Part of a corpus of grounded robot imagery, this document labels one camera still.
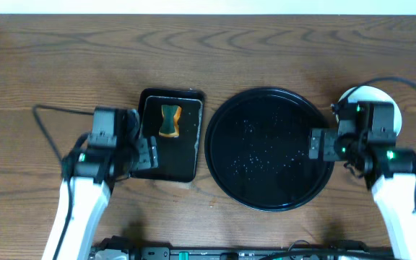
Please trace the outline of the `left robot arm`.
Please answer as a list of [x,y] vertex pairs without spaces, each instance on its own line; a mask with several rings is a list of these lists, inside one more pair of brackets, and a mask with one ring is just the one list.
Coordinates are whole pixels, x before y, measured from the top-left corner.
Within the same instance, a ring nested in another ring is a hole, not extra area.
[[157,143],[151,136],[125,150],[82,148],[90,134],[81,135],[61,160],[59,203],[43,259],[87,259],[114,184],[132,173],[157,167]]

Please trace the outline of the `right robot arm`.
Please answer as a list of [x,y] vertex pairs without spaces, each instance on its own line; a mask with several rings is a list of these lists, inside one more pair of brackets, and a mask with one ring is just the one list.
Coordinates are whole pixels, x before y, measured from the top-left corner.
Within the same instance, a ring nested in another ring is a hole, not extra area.
[[309,157],[344,161],[360,171],[381,212],[389,241],[398,259],[416,259],[416,153],[394,146],[396,134],[373,141],[369,131],[340,134],[313,129]]

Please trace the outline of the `light blue plate front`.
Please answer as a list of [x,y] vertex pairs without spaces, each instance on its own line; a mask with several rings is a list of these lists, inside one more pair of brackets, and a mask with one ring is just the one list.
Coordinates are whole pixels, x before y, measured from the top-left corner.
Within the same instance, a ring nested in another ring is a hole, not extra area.
[[343,101],[347,96],[349,97],[347,100],[349,103],[356,103],[357,101],[379,101],[392,103],[394,106],[394,132],[396,135],[399,135],[402,130],[402,115],[399,106],[390,95],[376,87],[363,85],[357,89],[352,87],[347,90],[339,98],[339,102]]

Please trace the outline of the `orange green scrub sponge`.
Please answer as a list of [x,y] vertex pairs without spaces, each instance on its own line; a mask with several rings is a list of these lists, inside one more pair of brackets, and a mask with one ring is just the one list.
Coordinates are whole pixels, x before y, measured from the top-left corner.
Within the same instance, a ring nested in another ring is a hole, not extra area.
[[162,125],[159,135],[166,138],[179,137],[178,121],[181,117],[182,107],[178,105],[161,105]]

